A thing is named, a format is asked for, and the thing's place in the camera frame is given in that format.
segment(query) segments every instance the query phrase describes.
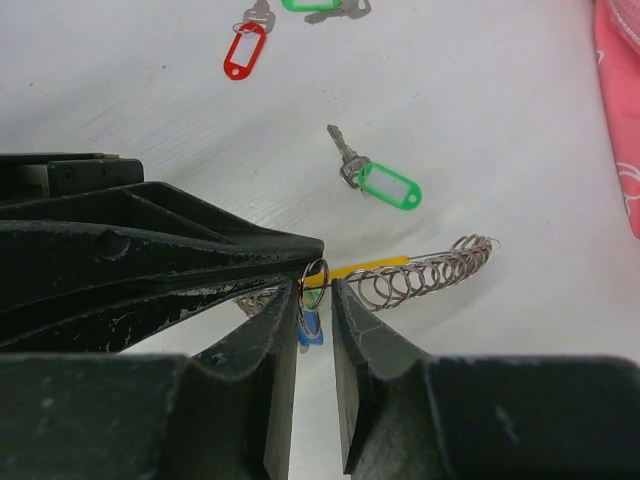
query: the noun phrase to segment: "white surface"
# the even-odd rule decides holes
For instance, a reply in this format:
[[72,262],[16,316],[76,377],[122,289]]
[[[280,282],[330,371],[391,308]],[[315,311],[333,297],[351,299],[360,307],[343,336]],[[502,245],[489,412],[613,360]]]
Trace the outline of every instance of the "white surface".
[[231,63],[246,67],[249,65],[249,60],[253,57],[253,53],[260,42],[261,35],[257,33],[244,33],[240,37],[238,45],[231,56]]
[[[261,58],[232,82],[231,26],[253,0],[2,2],[1,148],[140,158],[148,179],[324,239],[334,266],[490,235],[502,247],[483,272],[381,317],[433,353],[639,361],[640,242],[611,157],[592,2],[372,3],[361,20],[310,26],[272,0]],[[345,186],[328,123],[418,182],[422,205],[401,212]],[[224,305],[135,350],[195,353],[240,321]],[[312,349],[291,478],[340,478],[337,421],[331,348]]]

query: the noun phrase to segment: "yellow rod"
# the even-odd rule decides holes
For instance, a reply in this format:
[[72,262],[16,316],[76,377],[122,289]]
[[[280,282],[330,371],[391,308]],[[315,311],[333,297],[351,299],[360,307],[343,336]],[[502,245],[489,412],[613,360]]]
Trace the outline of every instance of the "yellow rod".
[[[331,270],[329,272],[329,282],[336,278],[344,278],[352,272],[356,270],[371,270],[376,267],[395,267],[398,265],[404,265],[409,262],[408,255],[402,255],[399,257],[391,257],[385,258],[382,260],[375,260],[373,262],[360,263],[358,265],[351,265],[349,267],[336,268],[335,270]],[[304,286],[306,288],[316,288],[322,286],[322,281],[324,280],[324,274],[318,273],[317,275],[312,275],[311,277],[307,277],[304,281]]]

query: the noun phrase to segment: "key ring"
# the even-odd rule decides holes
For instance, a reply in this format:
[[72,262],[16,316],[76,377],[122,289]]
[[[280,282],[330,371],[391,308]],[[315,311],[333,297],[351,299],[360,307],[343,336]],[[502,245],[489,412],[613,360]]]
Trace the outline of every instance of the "key ring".
[[255,34],[256,30],[255,28],[252,28],[251,30],[240,30],[242,27],[244,27],[245,25],[249,24],[249,23],[258,23],[259,22],[238,22],[238,23],[234,23],[233,27],[231,27],[231,29],[233,30],[233,33],[235,34],[240,34],[240,35],[248,35],[248,34]]
[[[313,303],[313,305],[311,305],[310,307],[307,307],[304,304],[304,291],[305,291],[304,281],[309,276],[309,272],[313,270],[313,267],[315,267],[318,264],[318,262],[322,262],[322,269],[321,269],[323,272],[322,288],[320,288],[320,293],[318,294],[318,297],[315,299],[315,302]],[[300,310],[302,311],[317,310],[318,307],[320,306],[320,302],[322,301],[322,298],[324,297],[324,293],[328,286],[329,286],[329,264],[324,258],[318,258],[317,260],[314,260],[309,265],[307,265],[307,267],[304,269],[304,272],[302,273],[302,278],[300,278],[300,289],[298,290],[298,304],[300,305]]]

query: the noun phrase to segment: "pink fabric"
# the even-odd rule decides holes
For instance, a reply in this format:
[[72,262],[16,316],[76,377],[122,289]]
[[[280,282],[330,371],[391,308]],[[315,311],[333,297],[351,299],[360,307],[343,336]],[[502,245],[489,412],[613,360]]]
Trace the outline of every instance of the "pink fabric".
[[640,0],[596,0],[595,39],[609,135],[631,229],[640,238]]

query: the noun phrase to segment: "metal key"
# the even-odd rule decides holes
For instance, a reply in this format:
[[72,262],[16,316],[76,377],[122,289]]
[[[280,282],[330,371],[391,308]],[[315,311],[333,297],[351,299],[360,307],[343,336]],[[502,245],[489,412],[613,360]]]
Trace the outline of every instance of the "metal key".
[[366,17],[371,13],[371,3],[369,0],[359,0],[356,2],[356,7],[349,11],[349,18],[352,20],[357,20],[362,17]]
[[304,17],[304,21],[309,25],[315,25],[331,17],[348,17],[351,10],[356,8],[358,8],[358,0],[342,0],[338,8],[311,13]]
[[276,15],[271,11],[268,0],[256,0],[255,5],[244,12],[242,21],[260,23],[264,25],[266,33],[271,33],[276,24]]
[[371,3],[369,0],[342,0],[342,3],[335,10],[315,12],[304,17],[304,21],[310,25],[324,22],[330,17],[349,17],[352,20],[365,17],[371,13]]
[[331,135],[331,138],[333,138],[336,147],[338,147],[340,155],[342,155],[340,176],[351,188],[360,188],[356,181],[358,172],[362,170],[362,167],[371,163],[371,160],[368,157],[358,155],[355,150],[349,147],[347,142],[344,141],[342,132],[335,125],[328,125],[327,131],[329,132],[329,135]]

